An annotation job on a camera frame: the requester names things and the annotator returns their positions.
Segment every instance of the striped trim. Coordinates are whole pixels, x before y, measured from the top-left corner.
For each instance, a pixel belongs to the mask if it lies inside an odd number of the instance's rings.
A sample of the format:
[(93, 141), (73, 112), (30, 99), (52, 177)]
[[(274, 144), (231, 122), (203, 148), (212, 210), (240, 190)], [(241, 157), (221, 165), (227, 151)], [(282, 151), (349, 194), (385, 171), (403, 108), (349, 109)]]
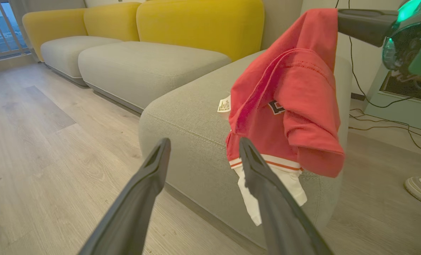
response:
[[(296, 172), (303, 171), (303, 168), (300, 167), (300, 164), (285, 158), (278, 158), (272, 155), (261, 154), (262, 158), (266, 161), (267, 165), (271, 168), (276, 168), (279, 170), (287, 172)], [(238, 168), (241, 166), (241, 158), (236, 158), (229, 161), (231, 169)]]

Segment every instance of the fabric upholstery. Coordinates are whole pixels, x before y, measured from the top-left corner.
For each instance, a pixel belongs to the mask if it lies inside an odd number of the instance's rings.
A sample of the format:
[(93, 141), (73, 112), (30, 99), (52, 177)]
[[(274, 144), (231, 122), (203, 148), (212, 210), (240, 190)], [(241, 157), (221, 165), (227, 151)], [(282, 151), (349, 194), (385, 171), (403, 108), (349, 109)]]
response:
[(78, 55), (85, 49), (122, 42), (96, 36), (71, 36), (45, 42), (40, 47), (45, 63), (71, 78), (81, 78)]
[[(162, 137), (171, 139), (167, 182), (233, 229), (265, 247), (262, 226), (256, 227), (246, 212), (238, 189), (238, 176), (226, 158), (228, 120), (218, 115), (219, 100), (260, 53), (247, 56), (196, 79), (154, 100), (140, 119), (139, 138), (144, 156)], [(348, 61), (337, 58), (336, 68), (350, 74)], [(336, 77), (338, 103), (342, 109), (340, 132), (346, 136), (350, 82)], [(342, 174), (337, 178), (304, 171), (300, 183), (308, 201), (303, 210), (318, 229), (330, 220), (338, 200)]]
[(83, 15), (85, 8), (30, 12), (23, 16), (23, 26), (40, 61), (44, 42), (69, 36), (87, 35)]
[(84, 12), (84, 24), (91, 36), (139, 41), (136, 10), (141, 3), (119, 3), (89, 8)]
[(144, 42), (223, 53), (235, 61), (260, 50), (264, 24), (261, 0), (155, 0), (138, 8)]
[(85, 82), (141, 109), (230, 62), (222, 53), (150, 42), (103, 45), (79, 56)]

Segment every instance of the sofa base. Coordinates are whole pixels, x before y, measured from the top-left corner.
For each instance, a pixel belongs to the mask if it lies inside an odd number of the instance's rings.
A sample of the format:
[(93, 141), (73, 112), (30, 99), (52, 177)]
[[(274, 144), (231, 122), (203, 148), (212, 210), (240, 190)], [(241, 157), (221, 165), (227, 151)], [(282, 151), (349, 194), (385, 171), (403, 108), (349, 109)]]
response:
[(111, 93), (109, 93), (109, 92), (106, 92), (105, 90), (100, 89), (100, 88), (98, 88), (98, 87), (96, 87), (96, 86), (92, 85), (92, 84), (91, 84), (91, 83), (89, 83), (89, 82), (84, 81), (84, 83), (86, 84), (86, 86), (89, 86), (89, 87), (90, 87), (91, 89), (93, 89), (95, 92), (98, 92), (99, 94), (102, 94), (102, 95), (104, 95), (105, 97), (108, 97), (109, 99), (114, 100), (114, 101), (116, 101), (116, 102), (120, 103), (121, 105), (123, 105), (123, 106), (125, 106), (125, 107), (129, 108), (130, 110), (136, 111), (136, 112), (137, 112), (137, 113), (139, 113), (139, 114), (143, 113), (143, 110), (144, 110), (144, 109), (139, 108), (139, 107), (138, 107), (138, 106), (136, 106), (136, 105), (132, 105), (131, 103), (129, 103), (129, 102), (127, 102), (127, 101), (123, 100), (122, 98), (117, 97), (117, 96), (115, 96), (115, 95), (113, 95), (113, 94), (111, 94)]
[(165, 182), (164, 190), (168, 192), (168, 194), (170, 194), (173, 198), (185, 205), (188, 209), (192, 210), (193, 213), (196, 213), (196, 215), (201, 217), (203, 220), (212, 225), (212, 227), (216, 228), (221, 233), (228, 236), (231, 240), (236, 242), (241, 247), (245, 247), (246, 250), (251, 251), (251, 253), (253, 254), (267, 254), (265, 247), (262, 247), (259, 243), (247, 238), (246, 236), (233, 229), (231, 226), (229, 226), (227, 223), (225, 223), (212, 213), (209, 213), (209, 211), (207, 211), (205, 208), (199, 205), (198, 202), (190, 199), (186, 194), (183, 194), (180, 190), (171, 185), (168, 181)]
[(65, 79), (68, 79), (69, 81), (71, 81), (71, 82), (73, 82), (73, 83), (75, 83), (77, 85), (80, 85), (82, 87), (87, 87), (86, 83), (83, 81), (83, 78), (70, 77), (69, 75), (63, 73), (62, 71), (59, 71), (58, 69), (56, 69), (56, 68), (54, 68), (54, 67), (52, 67), (50, 65), (47, 65), (47, 63), (44, 62), (44, 64), (48, 68), (50, 68), (53, 72), (55, 72), (56, 74), (59, 74), (60, 76), (64, 77)]

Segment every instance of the orange stripe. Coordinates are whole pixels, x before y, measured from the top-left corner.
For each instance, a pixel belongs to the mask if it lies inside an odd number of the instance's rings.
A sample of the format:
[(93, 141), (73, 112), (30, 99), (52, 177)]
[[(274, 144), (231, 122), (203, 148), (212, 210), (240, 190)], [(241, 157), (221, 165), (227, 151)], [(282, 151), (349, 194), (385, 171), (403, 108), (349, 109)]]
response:
[(240, 164), (241, 164), (241, 162), (235, 163), (235, 164), (231, 165), (231, 167), (236, 166), (236, 165), (240, 165)]
[[(281, 166), (282, 168), (287, 168), (287, 169), (291, 169), (291, 170), (296, 170), (296, 171), (301, 170), (301, 168), (293, 168), (291, 166), (285, 166), (285, 165), (274, 163), (274, 162), (271, 162), (271, 161), (266, 161), (266, 163), (272, 164), (272, 165), (275, 165), (275, 166)], [(235, 163), (235, 164), (231, 165), (231, 167), (234, 167), (234, 166), (237, 166), (237, 165), (240, 165), (240, 164), (241, 164), (241, 162)]]
[(300, 168), (292, 168), (290, 166), (285, 166), (285, 165), (274, 163), (274, 162), (267, 161), (267, 160), (266, 160), (266, 163), (267, 164), (272, 164), (272, 165), (275, 165), (275, 166), (281, 166), (282, 168), (287, 168), (287, 169), (291, 169), (291, 170), (300, 170)]

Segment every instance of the clothing tag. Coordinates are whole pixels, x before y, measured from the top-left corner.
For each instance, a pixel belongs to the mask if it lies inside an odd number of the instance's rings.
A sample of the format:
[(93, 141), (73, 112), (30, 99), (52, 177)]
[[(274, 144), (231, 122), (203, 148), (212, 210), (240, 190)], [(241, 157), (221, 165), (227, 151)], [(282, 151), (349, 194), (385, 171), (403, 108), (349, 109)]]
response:
[(231, 111), (231, 95), (223, 100), (220, 100), (217, 113), (226, 113), (229, 111)]

